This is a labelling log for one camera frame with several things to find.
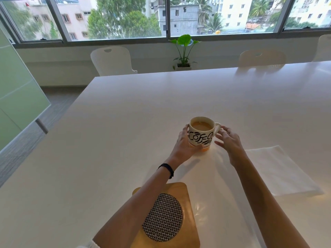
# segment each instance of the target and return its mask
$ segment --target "wooden coaster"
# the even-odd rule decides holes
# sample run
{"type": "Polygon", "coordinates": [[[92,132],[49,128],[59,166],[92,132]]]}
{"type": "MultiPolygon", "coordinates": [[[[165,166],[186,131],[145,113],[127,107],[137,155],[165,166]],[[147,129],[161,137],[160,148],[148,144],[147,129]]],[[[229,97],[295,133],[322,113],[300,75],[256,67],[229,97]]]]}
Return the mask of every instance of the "wooden coaster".
{"type": "Polygon", "coordinates": [[[186,184],[181,182],[166,184],[131,245],[131,248],[152,247],[200,247],[186,184]]]}

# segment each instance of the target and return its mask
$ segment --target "person's right forearm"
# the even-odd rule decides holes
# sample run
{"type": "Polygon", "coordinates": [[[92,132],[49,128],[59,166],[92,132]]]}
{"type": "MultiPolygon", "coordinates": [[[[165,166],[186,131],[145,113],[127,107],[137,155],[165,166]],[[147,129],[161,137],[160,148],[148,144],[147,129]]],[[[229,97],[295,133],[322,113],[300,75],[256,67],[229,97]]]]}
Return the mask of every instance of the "person's right forearm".
{"type": "Polygon", "coordinates": [[[309,248],[246,154],[231,160],[268,248],[309,248]]]}

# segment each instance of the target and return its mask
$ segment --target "coffee mug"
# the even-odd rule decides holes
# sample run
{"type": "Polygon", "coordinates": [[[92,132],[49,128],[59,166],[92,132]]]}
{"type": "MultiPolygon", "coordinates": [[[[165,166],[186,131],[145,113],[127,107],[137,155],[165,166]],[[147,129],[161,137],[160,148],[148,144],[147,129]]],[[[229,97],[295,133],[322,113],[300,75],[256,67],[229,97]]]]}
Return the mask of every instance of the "coffee mug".
{"type": "Polygon", "coordinates": [[[210,148],[213,137],[221,129],[220,123],[215,123],[208,117],[193,117],[188,126],[188,139],[191,146],[203,144],[201,151],[210,148]]]}

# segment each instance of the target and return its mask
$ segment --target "wooden board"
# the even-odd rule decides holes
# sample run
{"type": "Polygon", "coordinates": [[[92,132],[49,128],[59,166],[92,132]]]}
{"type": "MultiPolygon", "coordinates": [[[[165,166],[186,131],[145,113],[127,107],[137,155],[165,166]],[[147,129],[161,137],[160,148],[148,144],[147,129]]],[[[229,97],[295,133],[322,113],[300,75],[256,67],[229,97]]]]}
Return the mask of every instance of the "wooden board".
{"type": "MultiPolygon", "coordinates": [[[[132,195],[136,193],[139,188],[136,188],[132,195]]],[[[194,216],[192,212],[192,206],[186,184],[178,183],[167,183],[162,193],[167,193],[174,196],[180,203],[183,210],[183,223],[177,233],[177,235],[166,242],[157,242],[145,234],[141,227],[137,236],[135,237],[131,248],[199,248],[200,240],[198,236],[198,230],[195,225],[194,216]]]]}

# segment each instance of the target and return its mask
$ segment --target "tabletop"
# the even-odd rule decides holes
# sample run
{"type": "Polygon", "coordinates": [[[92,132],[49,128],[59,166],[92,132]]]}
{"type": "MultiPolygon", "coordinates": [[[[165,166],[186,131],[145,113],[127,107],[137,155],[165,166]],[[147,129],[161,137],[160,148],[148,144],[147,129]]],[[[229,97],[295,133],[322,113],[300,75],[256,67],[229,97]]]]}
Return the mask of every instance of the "tabletop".
{"type": "MultiPolygon", "coordinates": [[[[3,247],[85,244],[163,163],[194,116],[246,149],[280,145],[325,192],[279,200],[313,248],[331,242],[331,61],[96,77],[0,189],[3,247]]],[[[264,247],[226,153],[211,145],[187,184],[201,247],[264,247]]]]}

